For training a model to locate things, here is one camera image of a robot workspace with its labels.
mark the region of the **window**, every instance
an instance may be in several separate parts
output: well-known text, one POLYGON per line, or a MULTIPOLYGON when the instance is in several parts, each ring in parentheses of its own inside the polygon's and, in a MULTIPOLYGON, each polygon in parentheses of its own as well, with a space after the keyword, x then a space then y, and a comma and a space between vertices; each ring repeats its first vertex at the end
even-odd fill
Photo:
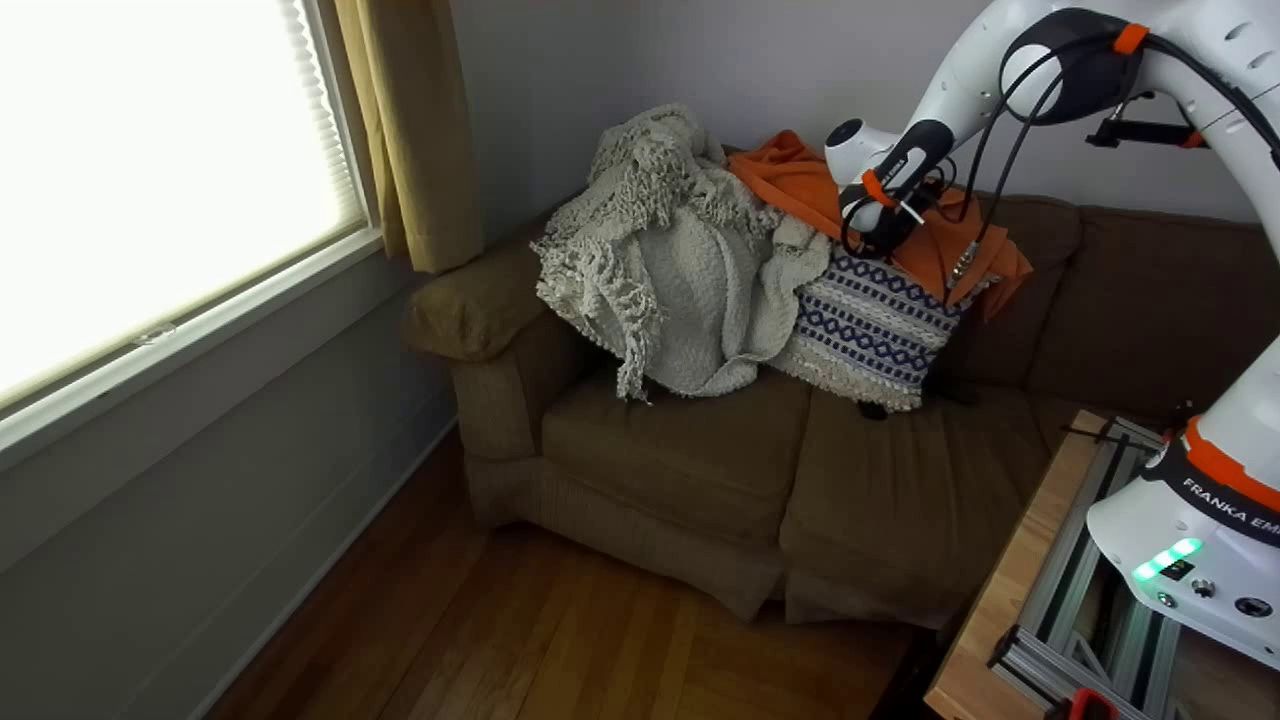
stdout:
POLYGON ((0 24, 0 418, 369 226, 304 0, 0 24))

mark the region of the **wooden floor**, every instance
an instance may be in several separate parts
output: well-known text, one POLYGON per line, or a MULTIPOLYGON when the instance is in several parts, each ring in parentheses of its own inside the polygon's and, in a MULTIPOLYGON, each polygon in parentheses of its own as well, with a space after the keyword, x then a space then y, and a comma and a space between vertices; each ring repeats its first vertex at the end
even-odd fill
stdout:
POLYGON ((864 720, 909 641, 739 624, 549 533, 479 533, 451 435, 213 716, 864 720))

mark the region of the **curtain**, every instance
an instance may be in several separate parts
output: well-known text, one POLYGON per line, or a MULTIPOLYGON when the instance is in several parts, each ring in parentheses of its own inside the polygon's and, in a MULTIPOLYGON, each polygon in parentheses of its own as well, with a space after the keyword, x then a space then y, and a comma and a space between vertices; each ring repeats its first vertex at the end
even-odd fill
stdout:
POLYGON ((449 272, 483 248, 449 0, 335 0, 386 251, 449 272))

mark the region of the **couch armrest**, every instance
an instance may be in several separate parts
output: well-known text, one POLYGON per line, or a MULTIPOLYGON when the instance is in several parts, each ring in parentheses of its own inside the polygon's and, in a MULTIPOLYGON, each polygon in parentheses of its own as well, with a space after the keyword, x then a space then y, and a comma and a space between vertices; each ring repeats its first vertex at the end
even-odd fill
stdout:
POLYGON ((505 351, 549 309, 533 292, 537 256, 522 236, 483 251, 413 295, 413 341, 442 362, 505 351))
POLYGON ((537 299, 537 272, 514 236, 413 295, 413 341, 449 366, 470 460, 537 455, 541 418, 598 362, 537 299))
POLYGON ((543 314, 501 356, 449 366, 470 460, 541 455, 543 413, 598 366, 559 316, 543 314))

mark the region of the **patterned pillow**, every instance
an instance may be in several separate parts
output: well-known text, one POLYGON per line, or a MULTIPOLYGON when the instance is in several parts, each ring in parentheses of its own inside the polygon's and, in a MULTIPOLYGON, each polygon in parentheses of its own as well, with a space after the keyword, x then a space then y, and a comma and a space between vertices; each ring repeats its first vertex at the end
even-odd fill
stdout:
POLYGON ((773 368, 822 391, 910 413, 937 351, 978 292, 945 309, 882 261, 831 245, 831 264, 800 290, 800 321, 773 368))

